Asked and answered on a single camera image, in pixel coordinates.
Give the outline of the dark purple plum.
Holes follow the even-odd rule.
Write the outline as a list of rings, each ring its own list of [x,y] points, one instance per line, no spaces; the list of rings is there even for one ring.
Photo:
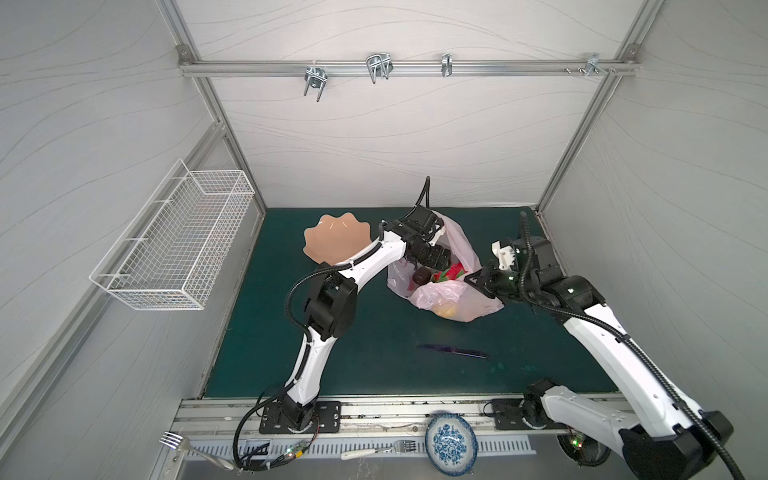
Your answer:
[[[423,286],[432,281],[432,271],[427,267],[419,267],[412,275],[412,281],[418,286]]]

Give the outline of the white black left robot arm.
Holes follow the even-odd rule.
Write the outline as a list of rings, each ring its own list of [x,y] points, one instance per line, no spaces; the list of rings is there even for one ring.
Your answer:
[[[432,270],[450,266],[451,252],[438,243],[445,220],[417,205],[403,217],[380,224],[375,240],[348,259],[322,263],[289,290],[286,316],[303,333],[295,365],[278,394],[284,420],[296,430],[309,424],[324,368],[336,341],[355,319],[358,294],[389,265],[405,258]]]

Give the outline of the pink plastic bag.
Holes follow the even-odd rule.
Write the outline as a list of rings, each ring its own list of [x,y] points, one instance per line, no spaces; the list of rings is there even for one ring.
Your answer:
[[[437,215],[444,220],[446,228],[446,232],[438,239],[438,244],[451,250],[451,265],[460,262],[466,270],[465,275],[479,271],[480,259],[461,226],[442,213]],[[468,323],[504,308],[501,300],[489,299],[465,283],[465,275],[455,281],[431,281],[418,286],[412,281],[416,269],[417,264],[405,258],[390,264],[387,269],[387,287],[418,309],[433,313],[432,309],[437,305],[456,303],[459,312],[452,321]]]

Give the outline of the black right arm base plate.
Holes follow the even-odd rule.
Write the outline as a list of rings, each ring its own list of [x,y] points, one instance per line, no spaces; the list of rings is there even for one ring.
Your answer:
[[[539,400],[528,398],[491,399],[484,407],[483,414],[494,422],[499,431],[565,431],[566,426],[550,419]]]

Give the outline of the red dragon fruit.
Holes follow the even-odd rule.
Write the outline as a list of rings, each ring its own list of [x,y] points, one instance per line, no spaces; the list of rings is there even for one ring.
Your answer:
[[[444,281],[455,281],[466,274],[466,270],[460,262],[454,263],[446,270],[436,272],[432,276],[433,283],[440,283]]]

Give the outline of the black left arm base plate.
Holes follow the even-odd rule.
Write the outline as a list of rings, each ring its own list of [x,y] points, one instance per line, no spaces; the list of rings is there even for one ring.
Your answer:
[[[285,402],[273,402],[264,408],[259,433],[338,433],[341,409],[342,405],[338,401],[315,401],[311,405],[301,406],[286,398]]]

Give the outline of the yellow lemon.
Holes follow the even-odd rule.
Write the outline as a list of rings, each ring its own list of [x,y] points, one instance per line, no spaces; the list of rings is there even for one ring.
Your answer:
[[[441,318],[455,320],[459,312],[459,307],[456,303],[447,303],[435,306],[432,311],[435,315]]]

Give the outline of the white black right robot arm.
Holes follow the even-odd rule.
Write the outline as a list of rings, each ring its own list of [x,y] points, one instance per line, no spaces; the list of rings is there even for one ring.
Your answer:
[[[705,411],[665,375],[623,328],[605,297],[584,277],[567,276],[551,243],[522,236],[495,243],[495,260],[465,276],[490,299],[507,299],[549,313],[590,353],[631,409],[609,408],[565,385],[543,379],[520,404],[533,429],[567,427],[572,443],[591,440],[620,455],[639,479],[690,479],[721,459],[735,479],[744,474],[725,444],[734,432],[726,416]]]

